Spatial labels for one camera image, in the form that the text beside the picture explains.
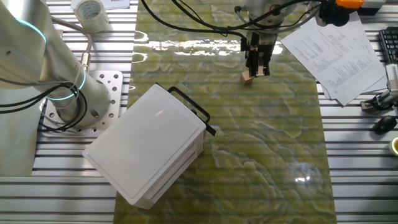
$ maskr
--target black cable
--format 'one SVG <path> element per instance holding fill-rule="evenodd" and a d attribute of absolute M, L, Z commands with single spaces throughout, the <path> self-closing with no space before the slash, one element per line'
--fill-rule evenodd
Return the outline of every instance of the black cable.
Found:
<path fill-rule="evenodd" d="M 61 126 L 59 128 L 51 128 L 51 127 L 49 127 L 49 126 L 47 126 L 45 124 L 40 124 L 41 126 L 45 127 L 46 129 L 41 129 L 39 131 L 41 131 L 41 132 L 66 131 L 66 130 L 68 130 L 70 128 L 75 127 L 80 121 L 82 121 L 82 119 L 86 116 L 86 113 L 87 113 L 87 99 L 86 99 L 84 94 L 79 89 L 77 89 L 77 91 L 79 91 L 79 96 L 81 96 L 83 98 L 83 102 L 85 104 L 85 110 L 81 114 L 80 118 L 78 119 L 78 117 L 80 115 L 80 112 L 81 112 L 81 104 L 80 104 L 80 100 L 77 99 L 78 110 L 77 110 L 76 116 L 71 121 L 69 121 L 68 123 L 64 124 L 63 126 Z"/>
<path fill-rule="evenodd" d="M 0 114 L 15 113 L 15 112 L 22 111 L 22 110 L 25 110 L 27 108 L 30 108 L 30 107 L 34 106 L 35 104 L 37 104 L 39 101 L 43 100 L 51 92 L 53 92 L 53 91 L 55 91 L 55 90 L 57 90 L 59 88 L 62 88 L 62 87 L 69 88 L 69 90 L 75 96 L 77 96 L 77 93 L 79 92 L 79 95 L 81 95 L 81 97 L 83 98 L 83 101 L 85 103 L 85 110 L 84 110 L 83 114 L 80 116 L 81 103 L 80 103 L 79 99 L 76 99 L 77 100 L 77 113 L 76 113 L 76 116 L 71 121 L 67 122 L 65 125 L 63 125 L 62 127 L 59 127 L 59 128 L 50 128 L 48 126 L 45 126 L 44 124 L 40 124 L 40 125 L 45 126 L 47 128 L 46 130 L 41 130 L 41 131 L 63 131 L 63 130 L 66 130 L 66 129 L 70 129 L 70 128 L 76 126 L 85 117 L 85 115 L 87 113 L 87 99 L 84 96 L 84 94 L 73 83 L 61 83 L 61 84 L 59 84 L 57 86 L 54 86 L 54 87 L 46 90 L 45 92 L 43 92 L 43 93 L 41 93 L 41 94 L 31 98 L 31 99 L 24 100 L 22 102 L 11 103 L 11 104 L 7 104 L 7 105 L 0 105 L 0 107 L 13 107 L 13 106 L 24 105 L 26 103 L 30 103 L 31 102 L 30 104 L 25 105 L 25 106 L 20 107 L 20 108 L 16 108 L 16 109 L 12 109 L 12 110 L 0 111 Z"/>
<path fill-rule="evenodd" d="M 211 33 L 211 34 L 231 34 L 231 35 L 237 35 L 241 38 L 246 38 L 243 34 L 239 33 L 239 32 L 233 32 L 233 31 L 228 31 L 228 30 L 206 30 L 206 29 L 190 29 L 190 28 L 185 28 L 185 27 L 179 27 L 179 26 L 175 26 L 172 24 L 169 24 L 165 21 L 163 21 L 162 19 L 160 19 L 159 17 L 157 17 L 154 12 L 152 12 L 152 10 L 148 7 L 147 3 L 145 2 L 145 0 L 142 0 L 142 5 L 144 5 L 145 9 L 148 11 L 148 13 L 159 23 L 169 27 L 169 28 L 173 28 L 173 29 L 177 29 L 177 30 L 181 30 L 181 31 L 185 31 L 185 32 L 201 32 L 201 33 Z"/>
<path fill-rule="evenodd" d="M 193 10 L 187 3 L 185 3 L 183 0 L 179 0 L 184 6 L 187 6 L 196 16 L 197 16 L 197 18 L 198 19 L 200 19 L 201 21 L 203 21 L 203 19 L 201 19 L 201 17 L 198 15 L 198 13 L 195 11 L 195 10 Z M 228 34 L 220 34 L 220 35 L 222 35 L 223 37 L 227 37 L 228 36 Z"/>
<path fill-rule="evenodd" d="M 316 5 L 316 6 L 312 7 L 311 9 L 305 11 L 305 12 L 300 16 L 300 18 L 297 19 L 297 21 L 295 21 L 293 24 L 284 25 L 284 26 L 280 26 L 280 27 L 291 27 L 291 26 L 294 26 L 294 25 L 298 24 L 298 23 L 301 21 L 301 19 L 303 19 L 303 17 L 304 17 L 305 15 L 307 15 L 307 14 L 310 13 L 310 12 L 312 12 L 314 9 L 316 9 L 316 8 L 319 7 L 319 6 L 321 6 L 321 5 L 320 5 L 320 4 L 319 4 L 319 5 Z"/>
<path fill-rule="evenodd" d="M 189 8 L 196 16 L 198 19 L 200 19 L 201 21 L 203 21 L 203 19 L 201 19 L 201 17 L 198 15 L 197 12 L 195 12 L 195 10 L 193 10 L 187 3 L 183 2 L 182 0 L 179 0 L 184 6 L 186 6 L 187 8 Z"/>
<path fill-rule="evenodd" d="M 24 104 L 26 104 L 26 103 L 30 103 L 31 101 L 34 101 L 34 100 L 36 100 L 36 99 L 43 99 L 44 97 L 46 97 L 48 94 L 50 94 L 51 92 L 53 92 L 53 91 L 55 91 L 55 90 L 57 90 L 57 89 L 59 89 L 59 88 L 61 88 L 61 87 L 66 87 L 67 85 L 66 84 L 64 84 L 64 83 L 61 83 L 61 84 L 59 84 L 59 85 L 56 85 L 56 86 L 54 86 L 54 87 L 52 87 L 52 88 L 49 88 L 47 91 L 45 91 L 45 92 L 43 92 L 43 93 L 41 93 L 41 94 L 39 94 L 39 95 L 37 95 L 37 96 L 35 96 L 35 97 L 33 97 L 33 98 L 30 98 L 30 99 L 28 99 L 28 100 L 25 100 L 25 101 L 22 101 L 22 102 L 18 102 L 18 103 L 11 103 L 11 104 L 6 104 L 6 105 L 0 105 L 0 108 L 5 108 L 5 107 L 13 107 L 13 106 L 20 106 L 20 105 L 24 105 Z"/>
<path fill-rule="evenodd" d="M 297 19 L 297 21 L 295 21 L 293 24 L 284 25 L 284 26 L 279 26 L 278 28 L 280 28 L 280 27 L 281 27 L 281 28 L 282 28 L 282 27 L 292 27 L 292 26 L 298 24 L 298 23 L 301 21 L 301 19 L 303 19 L 303 17 L 304 17 L 306 14 L 310 13 L 311 11 L 313 11 L 314 9 L 316 9 L 316 8 L 319 7 L 319 6 L 321 6 L 321 5 L 320 5 L 320 4 L 319 4 L 319 5 L 316 5 L 316 6 L 312 7 L 311 9 L 305 11 L 305 12 L 300 16 L 300 18 Z M 244 29 L 244 30 L 263 30 L 263 29 L 262 29 L 262 28 L 258 28 L 258 29 Z"/>
<path fill-rule="evenodd" d="M 228 26 L 228 27 L 219 27 L 219 26 L 214 26 L 214 25 L 211 25 L 211 24 L 209 24 L 209 23 L 207 23 L 207 22 L 203 22 L 203 21 L 197 19 L 195 16 L 193 16 L 191 13 L 189 13 L 183 6 L 181 6 L 176 0 L 171 0 L 171 1 L 172 1 L 181 11 L 183 11 L 187 16 L 191 17 L 191 19 L 197 21 L 198 23 L 200 23 L 200 24 L 202 24 L 202 25 L 204 25 L 204 26 L 206 26 L 206 27 L 215 29 L 215 30 L 227 30 L 227 31 L 238 30 L 238 29 L 242 29 L 242 28 L 246 28 L 246 27 L 248 27 L 248 26 L 254 25 L 254 24 L 256 24 L 257 22 L 259 22 L 259 21 L 265 19 L 266 17 L 268 17 L 268 16 L 270 16 L 270 15 L 272 15 L 272 14 L 274 14 L 274 13 L 280 12 L 282 9 L 284 9 L 284 8 L 286 8 L 286 7 L 288 7 L 288 6 L 291 6 L 291 5 L 293 5 L 293 4 L 297 4 L 297 3 L 300 3 L 300 2 L 308 2 L 308 1 L 326 2 L 326 0 L 293 0 L 293 1 L 289 1 L 289 2 L 287 2 L 287 3 L 285 3 L 285 4 L 280 5 L 279 7 L 277 7 L 277 8 L 275 8 L 275 9 L 273 9 L 273 10 L 271 10 L 271 11 L 269 11 L 269 12 L 263 14 L 262 16 L 259 16 L 259 17 L 257 17 L 256 19 L 253 19 L 253 20 L 249 21 L 248 23 L 245 23 L 245 24 L 242 24 L 242 25 L 239 25 L 239 26 L 233 26 L 233 27 L 230 27 L 230 26 Z"/>
<path fill-rule="evenodd" d="M 75 95 L 75 96 L 77 96 L 77 92 L 76 91 L 79 91 L 79 94 L 81 93 L 80 92 L 80 90 L 77 88 L 77 87 L 73 87 L 73 88 L 71 88 L 70 89 L 70 91 L 72 91 L 72 93 Z M 63 129 L 66 129 L 69 125 L 71 125 L 73 122 L 75 122 L 78 118 L 79 118 L 79 115 L 80 115 L 80 112 L 81 112 L 81 103 L 80 103 L 80 100 L 79 99 L 76 99 L 77 100 L 77 112 L 76 112 L 76 116 L 72 119 L 72 120 L 70 120 L 69 122 L 67 122 L 66 124 L 64 124 L 62 127 L 60 127 L 60 128 L 63 128 Z M 61 131 L 61 130 L 63 130 L 63 129 L 59 129 L 59 128 L 50 128 L 50 129 L 48 129 L 48 130 L 43 130 L 43 131 Z"/>
<path fill-rule="evenodd" d="M 49 84 L 60 84 L 64 83 L 65 81 L 58 81 L 58 82 L 37 82 L 37 83 L 22 83 L 22 82 L 15 82 L 11 80 L 7 80 L 5 78 L 0 77 L 0 81 L 5 82 L 5 83 L 10 83 L 13 85 L 20 85 L 20 86 L 42 86 L 42 85 L 49 85 Z"/>

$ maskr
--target orange part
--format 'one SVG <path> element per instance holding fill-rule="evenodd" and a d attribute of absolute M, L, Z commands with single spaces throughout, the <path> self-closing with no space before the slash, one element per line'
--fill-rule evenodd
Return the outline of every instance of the orange part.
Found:
<path fill-rule="evenodd" d="M 364 0 L 336 0 L 338 6 L 343 6 L 347 9 L 359 9 Z"/>

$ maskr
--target tape roll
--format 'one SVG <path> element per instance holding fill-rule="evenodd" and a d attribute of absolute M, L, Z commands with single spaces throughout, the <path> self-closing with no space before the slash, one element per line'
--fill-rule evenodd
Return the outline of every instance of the tape roll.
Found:
<path fill-rule="evenodd" d="M 390 151 L 395 155 L 398 156 L 398 138 L 394 138 L 390 144 L 388 145 Z"/>
<path fill-rule="evenodd" d="M 109 24 L 109 17 L 99 0 L 82 0 L 75 8 L 75 15 L 88 32 L 104 31 Z"/>

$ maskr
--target blue led ring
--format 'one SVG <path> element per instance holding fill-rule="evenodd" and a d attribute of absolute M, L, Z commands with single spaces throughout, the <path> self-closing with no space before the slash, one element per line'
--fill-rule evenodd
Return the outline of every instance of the blue led ring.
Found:
<path fill-rule="evenodd" d="M 81 88 L 83 88 L 83 85 L 86 82 L 86 70 L 85 69 L 83 69 L 83 70 L 85 71 L 85 76 L 83 77 L 83 82 L 81 83 L 81 85 L 79 87 L 79 90 L 81 90 Z M 47 97 L 47 98 L 50 99 L 50 100 L 66 100 L 66 99 L 69 99 L 69 98 L 73 97 L 74 95 L 75 94 L 71 94 L 70 96 L 67 96 L 67 97 L 64 97 L 64 98 L 61 98 L 61 99 L 53 99 L 53 98 L 50 98 L 50 97 Z"/>
<path fill-rule="evenodd" d="M 42 31 L 40 31 L 38 28 L 36 28 L 36 26 L 33 26 L 32 24 L 30 24 L 30 23 L 28 23 L 28 22 L 26 22 L 26 21 L 24 21 L 24 20 L 22 20 L 22 19 L 19 19 L 19 18 L 15 18 L 15 19 L 16 19 L 18 22 L 20 22 L 21 24 L 24 24 L 25 26 L 29 26 L 30 28 L 32 28 L 33 30 L 35 30 L 36 32 L 38 32 L 38 33 L 43 37 L 44 43 L 47 44 L 47 40 L 45 39 L 44 34 L 42 33 Z"/>

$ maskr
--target black knob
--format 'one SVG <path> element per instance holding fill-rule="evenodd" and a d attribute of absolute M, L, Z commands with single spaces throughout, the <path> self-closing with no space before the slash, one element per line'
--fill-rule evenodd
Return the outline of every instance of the black knob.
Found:
<path fill-rule="evenodd" d="M 377 135 L 385 134 L 391 131 L 397 125 L 397 120 L 392 116 L 385 116 L 377 122 L 372 131 Z"/>
<path fill-rule="evenodd" d="M 335 9 L 335 15 L 333 16 L 333 25 L 340 27 L 349 21 L 349 13 L 346 8 L 338 6 Z"/>
<path fill-rule="evenodd" d="M 235 13 L 240 12 L 242 10 L 241 6 L 235 6 L 234 11 Z"/>

